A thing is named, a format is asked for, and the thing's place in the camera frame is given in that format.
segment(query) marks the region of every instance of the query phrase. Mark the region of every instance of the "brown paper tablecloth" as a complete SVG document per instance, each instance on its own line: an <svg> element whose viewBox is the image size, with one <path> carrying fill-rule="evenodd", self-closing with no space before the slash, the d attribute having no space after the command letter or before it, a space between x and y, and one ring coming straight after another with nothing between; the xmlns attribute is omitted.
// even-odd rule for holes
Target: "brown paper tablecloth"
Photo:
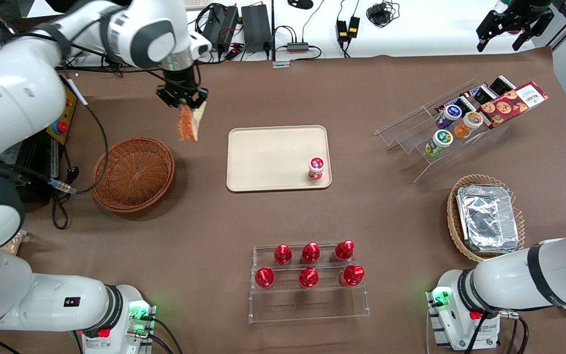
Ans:
<svg viewBox="0 0 566 354"><path fill-rule="evenodd" d="M110 144L135 136L164 141L176 157L175 181L157 206L127 217L103 210L90 194L76 196L66 204L72 217L67 231L52 227L50 207L31 213L24 229L33 240L19 253L38 273L137 287L159 306L159 318L185 354L424 353L424 291L443 272L475 265L456 250L447 231L447 195L464 175L491 175L515 192L527 245L566 237L566 96L548 49L293 62L277 70L269 62L230 62L201 70L211 94L196 144L178 141L176 110L154 94L158 79L144 73L75 78ZM422 157L387 150L373 136L470 79L492 82L499 74L517 85L534 80L550 99L519 117L505 135L474 146L419 183L411 182L422 171ZM227 190L230 130L305 124L328 131L333 171L328 189ZM81 169L75 184L86 188L103 148L81 106L68 149ZM366 267L370 318L249 325L252 247L347 238L355 240L357 260ZM566 311L546 309L525 318L527 353L566 353ZM488 352L505 352L512 324L502 327L501 347ZM0 338L23 354L77 352L66 333L0 331Z"/></svg>

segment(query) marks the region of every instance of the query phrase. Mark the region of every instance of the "red bottle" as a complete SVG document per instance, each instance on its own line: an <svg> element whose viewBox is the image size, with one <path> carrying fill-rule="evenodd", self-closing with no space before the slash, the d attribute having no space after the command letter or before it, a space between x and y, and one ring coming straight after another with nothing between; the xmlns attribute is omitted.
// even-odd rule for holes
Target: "red bottle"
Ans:
<svg viewBox="0 0 566 354"><path fill-rule="evenodd" d="M298 284L305 289L311 289L318 284L318 272L312 267L306 267L298 275Z"/></svg>
<svg viewBox="0 0 566 354"><path fill-rule="evenodd" d="M274 250L274 262L280 265L288 264L292 260L292 250L285 244L279 244Z"/></svg>
<svg viewBox="0 0 566 354"><path fill-rule="evenodd" d="M350 265L340 272L339 283L343 287L355 287L362 282L363 277L363 267Z"/></svg>
<svg viewBox="0 0 566 354"><path fill-rule="evenodd" d="M351 240L340 242L331 254L331 262L347 262L353 256L355 244Z"/></svg>
<svg viewBox="0 0 566 354"><path fill-rule="evenodd" d="M267 289L274 285L274 272L269 267L263 267L256 271L255 282L260 287Z"/></svg>
<svg viewBox="0 0 566 354"><path fill-rule="evenodd" d="M314 264L320 257L320 249L316 242L310 242L303 247L303 254L301 256L302 264Z"/></svg>

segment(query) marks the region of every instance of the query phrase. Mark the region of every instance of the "beige tray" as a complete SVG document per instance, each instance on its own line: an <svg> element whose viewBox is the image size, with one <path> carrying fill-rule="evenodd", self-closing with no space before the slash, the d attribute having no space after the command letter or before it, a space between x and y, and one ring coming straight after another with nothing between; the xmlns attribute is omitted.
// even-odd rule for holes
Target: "beige tray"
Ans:
<svg viewBox="0 0 566 354"><path fill-rule="evenodd" d="M320 156L323 176L308 176L310 159ZM302 190L331 184L326 129L321 125L236 128L228 134L226 186L231 191Z"/></svg>

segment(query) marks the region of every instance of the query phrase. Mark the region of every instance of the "foil container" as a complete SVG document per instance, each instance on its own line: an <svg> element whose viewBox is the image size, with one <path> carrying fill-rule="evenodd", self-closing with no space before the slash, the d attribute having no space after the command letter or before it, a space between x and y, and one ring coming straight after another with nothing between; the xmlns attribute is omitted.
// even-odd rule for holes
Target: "foil container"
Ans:
<svg viewBox="0 0 566 354"><path fill-rule="evenodd" d="M464 243L479 253L510 253L519 249L512 202L507 188L468 184L458 188Z"/></svg>

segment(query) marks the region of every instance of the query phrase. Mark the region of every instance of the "brown wicker basket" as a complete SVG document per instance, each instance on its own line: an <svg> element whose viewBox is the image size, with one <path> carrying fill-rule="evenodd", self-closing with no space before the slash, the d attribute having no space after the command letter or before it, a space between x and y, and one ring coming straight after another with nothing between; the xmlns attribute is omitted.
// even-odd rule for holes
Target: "brown wicker basket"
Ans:
<svg viewBox="0 0 566 354"><path fill-rule="evenodd" d="M95 164L91 183L99 178L104 155ZM130 213L154 204L173 180L175 161L162 142L136 137L115 144L108 151L108 167L93 196L103 207Z"/></svg>
<svg viewBox="0 0 566 354"><path fill-rule="evenodd" d="M462 233L462 222L460 222L460 212L458 211L458 203L455 201L455 195L458 191L458 188L461 186L465 186L467 184L490 184L490 185L497 185L497 186L505 186L501 181L495 179L494 177L485 176L485 175L468 175L462 177L456 184L453 186L451 193L449 193L449 199L447 200L447 223L449 224L449 234L453 239L453 243L456 247L462 252L463 255L469 257L470 260L475 262L481 262L488 258L493 258L496 256L501 255L501 253L478 253L473 252L464 244L464 235ZM514 193L510 192L510 200L514 203ZM517 233L519 234L519 249L523 248L523 244L525 244L525 220L523 219L523 215L521 215L521 211L515 207L512 207L512 212L514 213L514 219L517 224Z"/></svg>

